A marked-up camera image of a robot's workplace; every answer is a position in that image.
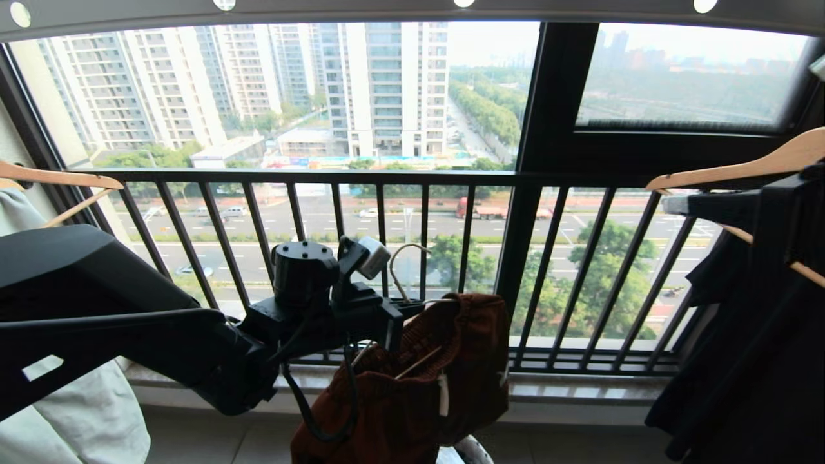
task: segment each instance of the white apartment building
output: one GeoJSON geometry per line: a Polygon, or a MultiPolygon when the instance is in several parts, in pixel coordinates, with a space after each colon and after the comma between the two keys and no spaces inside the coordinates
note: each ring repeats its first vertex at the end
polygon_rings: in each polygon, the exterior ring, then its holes
{"type": "Polygon", "coordinates": [[[281,113],[269,26],[198,26],[197,38],[218,111],[254,118],[281,113]]]}
{"type": "Polygon", "coordinates": [[[282,102],[310,108],[318,88],[314,24],[270,24],[272,57],[282,102]]]}
{"type": "Polygon", "coordinates": [[[446,22],[324,23],[334,149],[418,157],[446,147],[446,22]]]}
{"type": "Polygon", "coordinates": [[[38,40],[86,149],[226,141],[194,29],[38,40]]]}

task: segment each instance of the metal railing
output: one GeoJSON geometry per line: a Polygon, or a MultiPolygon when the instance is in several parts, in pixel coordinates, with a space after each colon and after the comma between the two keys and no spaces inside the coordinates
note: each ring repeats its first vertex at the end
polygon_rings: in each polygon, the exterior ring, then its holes
{"type": "MultiPolygon", "coordinates": [[[[227,267],[232,276],[233,283],[238,292],[239,300],[244,306],[250,303],[247,288],[244,284],[240,268],[235,260],[233,250],[229,237],[227,236],[224,223],[221,220],[220,211],[215,200],[215,195],[210,188],[211,183],[237,183],[243,187],[243,196],[246,199],[249,214],[252,219],[252,224],[257,236],[257,242],[266,266],[266,272],[270,282],[274,276],[272,265],[270,262],[270,249],[274,244],[268,242],[266,235],[266,228],[262,222],[261,211],[258,206],[256,194],[252,188],[253,183],[278,183],[285,184],[286,193],[292,211],[293,221],[295,223],[295,235],[298,240],[306,239],[304,230],[304,222],[302,221],[300,203],[295,188],[297,183],[312,183],[312,184],[326,184],[332,190],[332,206],[335,215],[335,230],[337,235],[347,233],[344,225],[344,216],[342,212],[342,199],[340,193],[340,186],[342,184],[372,184],[375,185],[375,198],[377,200],[378,210],[378,239],[387,243],[386,234],[386,210],[384,208],[384,187],[388,185],[414,185],[420,186],[422,191],[421,203],[421,230],[420,230],[420,244],[427,246],[429,243],[428,237],[428,219],[430,215],[429,203],[429,187],[438,185],[451,185],[467,187],[467,205],[470,207],[474,204],[475,193],[478,187],[481,186],[496,186],[496,187],[511,187],[511,195],[515,196],[515,192],[519,189],[527,189],[535,191],[535,187],[557,187],[558,193],[555,198],[555,204],[552,211],[561,213],[564,211],[568,201],[571,187],[597,187],[593,185],[599,182],[605,183],[605,179],[594,178],[576,178],[564,176],[548,176],[537,175],[529,173],[501,173],[501,172],[463,172],[463,171],[439,171],[439,172],[402,172],[402,171],[271,171],[271,170],[210,170],[210,169],[164,169],[164,170],[150,170],[150,169],[134,169],[134,170],[114,170],[114,169],[93,169],[85,170],[85,173],[101,174],[116,178],[122,181],[125,188],[120,191],[120,196],[124,202],[125,208],[128,211],[138,234],[143,241],[148,255],[154,263],[155,267],[160,273],[166,277],[170,277],[167,270],[167,265],[164,263],[162,255],[158,251],[152,234],[149,228],[144,223],[141,212],[130,190],[132,182],[150,182],[157,186],[158,194],[165,205],[169,219],[179,238],[183,250],[186,254],[192,271],[204,293],[206,303],[210,307],[218,308],[218,302],[215,298],[209,280],[203,271],[200,264],[197,252],[191,241],[186,227],[182,220],[181,212],[178,210],[173,194],[169,188],[170,182],[191,182],[196,184],[200,193],[203,196],[206,208],[209,212],[209,217],[216,233],[217,241],[223,251],[226,259],[227,267]]],[[[581,341],[581,346],[571,346],[570,343],[565,343],[565,333],[568,331],[573,312],[576,309],[576,304],[584,281],[587,276],[588,268],[590,267],[596,246],[599,243],[601,232],[605,226],[608,212],[611,208],[617,188],[621,185],[616,185],[618,181],[611,179],[614,185],[604,187],[605,191],[601,199],[596,218],[592,223],[592,232],[590,233],[587,242],[583,244],[584,253],[579,263],[576,277],[573,281],[572,289],[564,307],[563,314],[559,321],[559,331],[554,338],[544,338],[544,343],[538,343],[542,346],[536,346],[536,343],[531,343],[535,337],[530,336],[530,331],[535,320],[536,312],[539,307],[540,293],[545,282],[545,274],[548,272],[550,257],[554,251],[554,245],[559,228],[561,225],[562,214],[552,214],[549,224],[549,230],[546,240],[544,242],[544,249],[541,253],[540,266],[538,271],[538,278],[532,284],[532,292],[530,302],[526,313],[524,329],[521,331],[521,336],[518,338],[518,343],[511,346],[511,369],[514,372],[544,372],[544,373],[565,373],[565,374],[588,374],[588,375],[631,375],[631,376],[671,376],[677,371],[677,360],[674,353],[671,353],[667,347],[672,341],[673,337],[677,335],[678,327],[685,317],[688,308],[686,296],[682,303],[676,308],[671,317],[671,323],[662,330],[662,335],[658,340],[648,345],[650,349],[634,349],[633,343],[643,328],[646,318],[652,309],[659,292],[665,280],[672,270],[674,263],[681,252],[681,249],[691,233],[695,221],[691,218],[686,219],[681,228],[676,233],[672,240],[669,250],[661,258],[658,267],[658,273],[651,281],[648,294],[645,297],[643,304],[638,308],[634,322],[630,327],[624,340],[611,340],[615,342],[615,346],[611,345],[610,349],[598,348],[598,342],[606,327],[607,321],[613,311],[613,306],[617,301],[619,292],[629,275],[634,260],[637,257],[639,248],[642,246],[648,226],[656,212],[659,202],[659,195],[651,193],[649,195],[647,204],[640,216],[639,225],[636,227],[633,238],[630,240],[626,255],[623,257],[622,264],[619,271],[615,275],[614,281],[610,288],[606,303],[601,309],[595,328],[590,337],[585,341],[581,341]]],[[[101,212],[99,208],[95,211],[95,216],[100,218],[101,212]]],[[[473,214],[466,214],[463,223],[463,242],[460,258],[460,274],[458,279],[458,292],[464,291],[468,267],[469,244],[471,238],[471,225],[473,223],[473,214]]],[[[502,242],[502,256],[508,253],[508,244],[513,244],[522,240],[530,241],[533,234],[533,220],[535,217],[529,218],[529,224],[517,224],[513,222],[512,217],[507,221],[507,229],[505,237],[502,242]]],[[[517,272],[521,276],[524,270],[524,260],[521,260],[521,268],[509,268],[506,270],[508,274],[517,272]]],[[[421,269],[420,269],[420,297],[425,297],[427,287],[427,255],[421,253],[421,269]]],[[[495,292],[498,294],[518,294],[518,289],[503,288],[505,285],[513,285],[513,282],[519,284],[519,279],[501,279],[502,270],[499,269],[495,292]]],[[[389,280],[386,269],[381,273],[381,291],[385,296],[389,294],[389,280]]],[[[508,301],[508,307],[513,310],[515,301],[508,301]]],[[[337,365],[341,360],[341,353],[320,353],[318,355],[309,356],[298,361],[298,363],[309,364],[324,364],[337,365]]]]}

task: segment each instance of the truck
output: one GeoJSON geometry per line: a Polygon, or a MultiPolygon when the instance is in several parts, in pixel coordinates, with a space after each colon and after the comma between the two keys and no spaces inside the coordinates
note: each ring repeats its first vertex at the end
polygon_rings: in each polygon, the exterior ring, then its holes
{"type": "MultiPolygon", "coordinates": [[[[553,212],[547,208],[539,208],[539,210],[535,213],[536,219],[546,220],[550,219],[553,215],[553,212]]],[[[464,219],[467,216],[467,197],[462,196],[459,200],[458,205],[455,207],[455,217],[459,219],[464,219]]],[[[476,205],[473,207],[473,217],[479,218],[481,220],[491,220],[491,219],[506,219],[507,218],[507,208],[500,207],[500,206],[481,206],[476,205]]]]}

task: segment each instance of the balcony floor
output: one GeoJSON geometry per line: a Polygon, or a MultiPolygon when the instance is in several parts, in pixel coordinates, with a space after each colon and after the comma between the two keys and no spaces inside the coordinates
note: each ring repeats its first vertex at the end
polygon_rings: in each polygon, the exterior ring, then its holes
{"type": "MultiPolygon", "coordinates": [[[[152,435],[147,464],[290,462],[297,415],[144,407],[152,435]]],[[[669,437],[644,427],[494,424],[475,434],[497,464],[666,463],[669,437]]]]}

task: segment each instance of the low building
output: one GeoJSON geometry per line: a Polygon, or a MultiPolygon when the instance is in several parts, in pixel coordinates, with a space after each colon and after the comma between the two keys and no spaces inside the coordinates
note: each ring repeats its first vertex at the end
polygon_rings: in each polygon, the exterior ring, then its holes
{"type": "Polygon", "coordinates": [[[263,135],[242,135],[222,144],[212,145],[191,156],[192,166],[203,169],[224,169],[234,159],[252,161],[256,165],[266,153],[263,135]]]}
{"type": "Polygon", "coordinates": [[[298,127],[278,137],[281,156],[315,158],[333,156],[332,132],[329,129],[298,127]]]}

